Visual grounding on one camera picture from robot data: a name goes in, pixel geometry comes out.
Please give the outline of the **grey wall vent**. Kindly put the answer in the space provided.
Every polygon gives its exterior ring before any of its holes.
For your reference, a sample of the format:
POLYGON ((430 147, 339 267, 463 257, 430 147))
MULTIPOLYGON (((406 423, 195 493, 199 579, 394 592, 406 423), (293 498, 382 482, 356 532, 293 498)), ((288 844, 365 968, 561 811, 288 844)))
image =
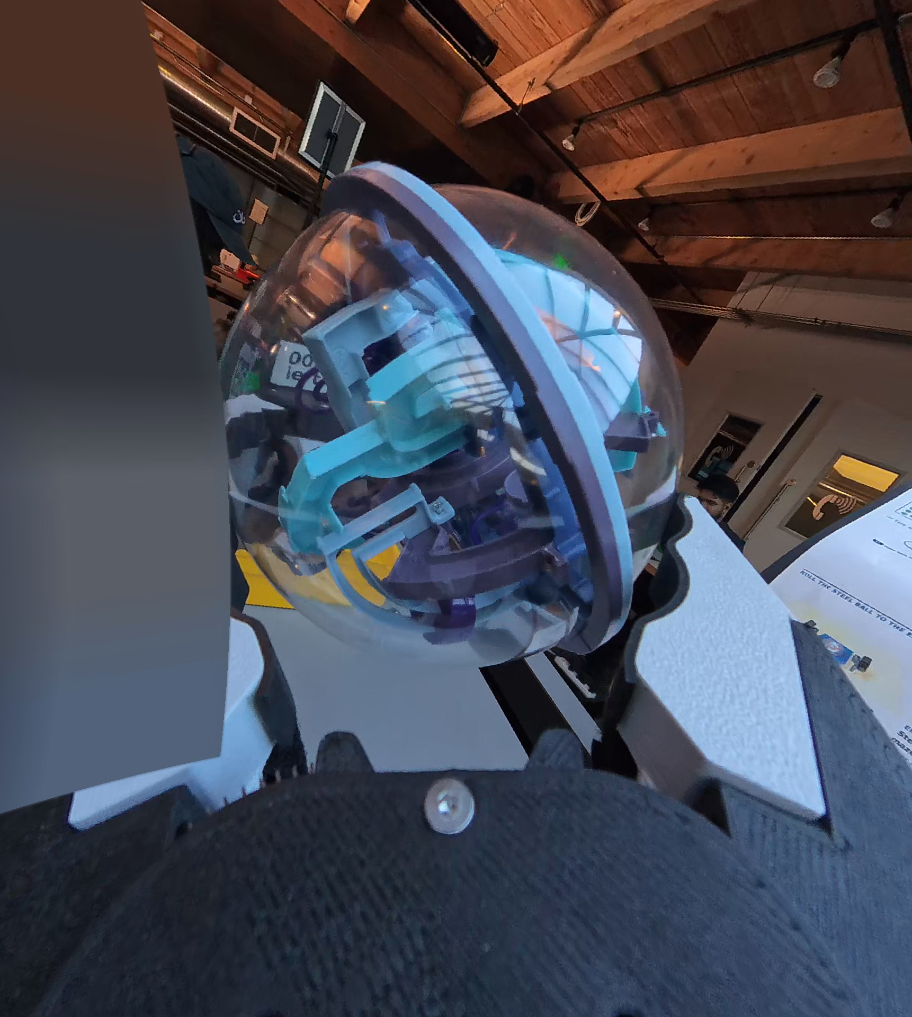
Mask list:
POLYGON ((246 145, 259 149, 268 159, 275 160, 280 153, 281 136, 256 119, 243 108, 231 108, 228 122, 229 132, 246 145))

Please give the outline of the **black ceiling box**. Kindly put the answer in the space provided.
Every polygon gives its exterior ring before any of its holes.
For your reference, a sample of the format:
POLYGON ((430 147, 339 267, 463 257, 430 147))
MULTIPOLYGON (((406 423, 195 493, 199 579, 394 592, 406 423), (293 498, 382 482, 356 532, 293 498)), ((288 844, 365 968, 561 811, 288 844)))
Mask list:
POLYGON ((409 1, 414 9, 461 52, 484 67, 494 61, 498 44, 478 24, 458 1, 409 1))

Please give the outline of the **dark hanging jacket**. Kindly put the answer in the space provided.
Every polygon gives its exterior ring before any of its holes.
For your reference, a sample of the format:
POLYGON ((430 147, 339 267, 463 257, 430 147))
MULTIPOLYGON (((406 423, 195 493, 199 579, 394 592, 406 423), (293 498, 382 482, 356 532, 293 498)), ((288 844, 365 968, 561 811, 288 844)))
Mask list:
POLYGON ((244 199, 234 176, 208 148, 182 134, 176 134, 175 141, 204 273, 214 270, 224 250, 242 264, 256 265, 245 242, 244 199))

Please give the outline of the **clear plastic maze ball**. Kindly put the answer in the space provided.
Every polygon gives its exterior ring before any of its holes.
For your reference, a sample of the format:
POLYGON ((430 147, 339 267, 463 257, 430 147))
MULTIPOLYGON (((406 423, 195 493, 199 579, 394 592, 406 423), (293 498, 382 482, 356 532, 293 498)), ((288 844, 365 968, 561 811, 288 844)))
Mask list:
POLYGON ((336 177, 221 361, 236 534, 360 649, 595 651, 678 489, 665 331, 584 228, 389 164, 336 177))

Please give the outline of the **framed wall poster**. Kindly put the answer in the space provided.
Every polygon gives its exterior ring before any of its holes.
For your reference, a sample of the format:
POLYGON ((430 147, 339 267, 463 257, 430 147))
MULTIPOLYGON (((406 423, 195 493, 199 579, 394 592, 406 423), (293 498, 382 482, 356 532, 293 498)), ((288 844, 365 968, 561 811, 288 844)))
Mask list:
POLYGON ((762 426, 759 421, 729 413, 691 464, 688 477, 700 484, 711 477, 729 476, 759 434, 762 426))

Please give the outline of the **rectangular panel light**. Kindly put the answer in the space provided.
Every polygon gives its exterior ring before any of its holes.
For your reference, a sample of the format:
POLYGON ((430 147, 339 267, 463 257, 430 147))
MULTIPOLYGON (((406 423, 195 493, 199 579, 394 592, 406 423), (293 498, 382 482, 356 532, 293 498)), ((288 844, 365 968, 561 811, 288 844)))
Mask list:
POLYGON ((351 168, 364 130, 365 120, 321 82, 310 106, 298 156, 331 180, 351 168))

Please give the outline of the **lit window with sign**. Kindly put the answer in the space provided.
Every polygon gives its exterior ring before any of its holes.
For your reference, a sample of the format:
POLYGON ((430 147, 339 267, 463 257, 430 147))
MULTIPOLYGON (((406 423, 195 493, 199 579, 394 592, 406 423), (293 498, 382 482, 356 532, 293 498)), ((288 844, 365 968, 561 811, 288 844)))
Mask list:
POLYGON ((813 481, 782 528, 801 540, 819 535, 848 515, 891 490, 901 474, 880 464, 841 452, 813 481))

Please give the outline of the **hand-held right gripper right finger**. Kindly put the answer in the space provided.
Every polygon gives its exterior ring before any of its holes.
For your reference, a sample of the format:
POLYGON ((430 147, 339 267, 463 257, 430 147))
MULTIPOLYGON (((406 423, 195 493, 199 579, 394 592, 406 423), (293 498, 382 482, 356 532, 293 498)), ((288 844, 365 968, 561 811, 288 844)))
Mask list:
POLYGON ((727 786, 801 820, 826 814, 793 620, 696 498, 672 510, 601 719, 652 786, 695 806, 727 786))

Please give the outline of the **printed instruction sheet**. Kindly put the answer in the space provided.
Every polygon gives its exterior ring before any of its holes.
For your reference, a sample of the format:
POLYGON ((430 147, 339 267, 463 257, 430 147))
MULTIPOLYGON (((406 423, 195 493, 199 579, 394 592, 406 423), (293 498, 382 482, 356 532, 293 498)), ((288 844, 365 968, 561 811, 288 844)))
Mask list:
POLYGON ((764 578, 912 769, 912 487, 805 541, 764 578))

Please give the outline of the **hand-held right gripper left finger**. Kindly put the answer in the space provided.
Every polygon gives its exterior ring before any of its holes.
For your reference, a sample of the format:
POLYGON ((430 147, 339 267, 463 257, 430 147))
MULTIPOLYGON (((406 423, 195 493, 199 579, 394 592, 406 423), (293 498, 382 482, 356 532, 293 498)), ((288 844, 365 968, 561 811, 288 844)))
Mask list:
POLYGON ((79 790, 68 824, 90 829, 180 787, 212 814, 260 790, 270 760, 285 764, 287 776, 306 768, 297 709, 266 629, 234 613, 219 756, 79 790))

